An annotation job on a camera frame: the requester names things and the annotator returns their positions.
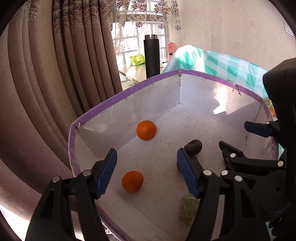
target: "purple tape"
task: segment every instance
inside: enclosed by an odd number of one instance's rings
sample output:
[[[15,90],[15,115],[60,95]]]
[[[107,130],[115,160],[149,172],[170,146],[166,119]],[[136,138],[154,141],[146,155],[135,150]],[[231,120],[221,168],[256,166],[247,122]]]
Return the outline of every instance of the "purple tape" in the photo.
[[[229,86],[231,88],[237,89],[239,87],[239,90],[242,93],[245,93],[246,95],[249,95],[253,99],[257,100],[263,105],[263,108],[265,110],[267,119],[269,121],[272,121],[272,116],[270,114],[269,108],[265,101],[256,93],[248,90],[245,87],[242,87],[238,84],[235,84],[233,82],[221,79],[219,77],[206,74],[203,72],[195,71],[195,70],[187,70],[187,69],[176,69],[170,72],[166,72],[163,74],[159,74],[157,76],[151,77],[145,81],[142,81],[136,85],[133,85],[132,87],[112,96],[111,98],[105,100],[104,102],[98,104],[94,108],[90,109],[88,112],[84,113],[82,116],[80,116],[77,120],[75,120],[71,126],[70,126],[70,132],[69,132],[69,139],[68,139],[68,154],[69,154],[69,160],[70,160],[70,165],[73,171],[73,175],[76,177],[79,173],[81,173],[80,166],[78,165],[76,155],[75,155],[75,138],[77,135],[77,129],[81,126],[87,123],[89,120],[91,120],[93,117],[101,113],[102,111],[106,110],[110,106],[118,103],[119,101],[125,99],[126,97],[130,96],[131,94],[137,92],[138,90],[141,90],[155,82],[158,82],[162,79],[177,75],[177,74],[188,74],[188,75],[193,75],[201,78],[205,78],[208,80],[212,80],[218,83],[221,83],[223,85]],[[272,154],[274,158],[278,158],[278,148],[277,148],[277,143],[276,141],[272,141]],[[103,221],[103,223],[112,231],[114,232],[115,236],[123,241],[133,241],[120,227],[117,226],[109,217],[108,215],[103,211],[103,209],[97,205],[97,209],[99,212],[99,215]]]

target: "blue gripper pad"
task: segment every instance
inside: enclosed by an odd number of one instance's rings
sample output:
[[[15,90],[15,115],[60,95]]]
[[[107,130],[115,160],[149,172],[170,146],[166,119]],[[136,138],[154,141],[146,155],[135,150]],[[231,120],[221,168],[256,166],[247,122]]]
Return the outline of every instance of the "blue gripper pad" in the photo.
[[[244,128],[247,132],[251,132],[261,137],[267,138],[271,136],[271,132],[268,130],[266,126],[262,124],[246,121],[244,124]]]
[[[199,191],[199,180],[195,176],[187,157],[184,155],[181,149],[177,152],[177,163],[179,165],[179,168],[181,170],[181,173],[183,174],[183,178],[185,180],[185,183],[187,185],[188,191],[195,197],[198,198]]]
[[[111,149],[105,160],[102,162],[105,162],[105,165],[97,179],[96,195],[98,198],[100,198],[101,195],[105,194],[106,192],[111,176],[117,164],[117,151],[115,149]]]

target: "checkered tablecloth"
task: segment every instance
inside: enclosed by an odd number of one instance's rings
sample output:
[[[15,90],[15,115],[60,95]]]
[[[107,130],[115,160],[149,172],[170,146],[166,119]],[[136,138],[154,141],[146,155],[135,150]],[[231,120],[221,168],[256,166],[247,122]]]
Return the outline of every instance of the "checkered tablecloth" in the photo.
[[[192,69],[237,83],[266,98],[262,77],[267,70],[230,55],[205,51],[191,45],[180,47],[163,73],[174,69]]]

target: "black thermos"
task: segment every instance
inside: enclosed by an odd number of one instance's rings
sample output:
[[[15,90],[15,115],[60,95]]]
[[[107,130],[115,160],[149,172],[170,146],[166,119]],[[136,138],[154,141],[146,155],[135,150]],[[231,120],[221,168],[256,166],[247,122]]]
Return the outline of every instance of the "black thermos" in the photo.
[[[156,34],[145,35],[144,39],[146,78],[160,74],[159,39]]]

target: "table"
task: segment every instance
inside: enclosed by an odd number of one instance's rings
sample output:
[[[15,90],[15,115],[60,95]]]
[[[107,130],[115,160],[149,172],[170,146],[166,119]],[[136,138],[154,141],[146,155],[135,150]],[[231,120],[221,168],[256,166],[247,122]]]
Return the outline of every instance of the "table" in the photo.
[[[166,62],[166,59],[162,59],[160,61],[160,73],[163,72],[165,67],[168,63],[162,63]],[[119,73],[127,77],[128,79],[132,80],[135,83],[142,82],[146,79],[146,66],[145,64],[138,65],[138,66],[131,66],[130,64],[124,64],[121,66],[118,66]]]

